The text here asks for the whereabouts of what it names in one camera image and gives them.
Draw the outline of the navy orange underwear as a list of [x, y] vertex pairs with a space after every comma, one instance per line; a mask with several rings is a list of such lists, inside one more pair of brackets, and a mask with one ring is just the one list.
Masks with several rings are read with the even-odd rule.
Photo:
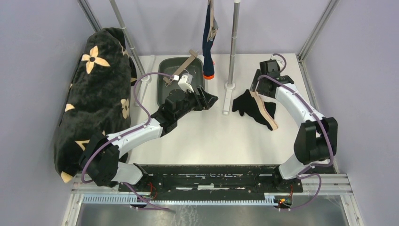
[[203, 39], [202, 39], [202, 55], [204, 57], [202, 71], [203, 71], [203, 77], [206, 80], [211, 80], [215, 76], [214, 61], [211, 56], [211, 49], [213, 47], [215, 38], [213, 41], [207, 41], [207, 35], [209, 30], [209, 12], [210, 9], [207, 3], [207, 12], [206, 12], [205, 26], [204, 26]]

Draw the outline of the wooden clip hanger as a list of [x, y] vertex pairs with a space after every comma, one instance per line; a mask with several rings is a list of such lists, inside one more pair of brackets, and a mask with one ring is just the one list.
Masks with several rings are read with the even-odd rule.
[[189, 50], [190, 56], [172, 73], [172, 78], [164, 77], [165, 86], [168, 87], [174, 80], [174, 76], [179, 76], [198, 56], [198, 52], [193, 49]]
[[215, 21], [215, 17], [214, 17], [214, 1], [209, 0], [208, 6], [210, 9], [210, 12], [209, 12], [209, 30], [208, 30], [208, 35], [207, 35], [207, 41], [213, 41], [217, 34], [217, 31], [218, 31], [218, 24]]

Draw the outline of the black underwear white waistband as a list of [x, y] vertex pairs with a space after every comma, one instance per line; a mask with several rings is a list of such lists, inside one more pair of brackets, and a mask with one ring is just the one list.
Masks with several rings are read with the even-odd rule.
[[233, 100], [231, 111], [238, 111], [240, 116], [247, 114], [257, 123], [273, 131], [279, 128], [275, 121], [276, 107], [276, 103], [265, 102], [257, 93], [246, 89], [243, 94]]

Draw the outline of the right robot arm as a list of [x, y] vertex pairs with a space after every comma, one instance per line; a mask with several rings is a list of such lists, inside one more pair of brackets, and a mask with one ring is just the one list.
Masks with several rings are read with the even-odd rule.
[[277, 167], [272, 187], [283, 192], [310, 168], [333, 165], [337, 148], [338, 122], [325, 117], [312, 107], [300, 94], [288, 75], [281, 75], [277, 60], [259, 63], [250, 91], [258, 97], [277, 100], [288, 111], [299, 130], [293, 145], [294, 153]]

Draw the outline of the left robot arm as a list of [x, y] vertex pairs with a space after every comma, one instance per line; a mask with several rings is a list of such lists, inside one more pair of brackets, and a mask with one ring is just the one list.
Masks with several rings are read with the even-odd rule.
[[177, 121], [189, 112], [208, 110], [217, 101], [218, 97], [202, 86], [195, 92], [178, 89], [166, 97], [148, 121], [108, 135], [95, 133], [79, 160], [82, 174], [88, 174], [88, 182], [97, 186], [126, 182], [136, 191], [145, 190], [148, 185], [145, 170], [136, 163], [120, 162], [120, 158], [141, 144], [170, 133], [177, 127]]

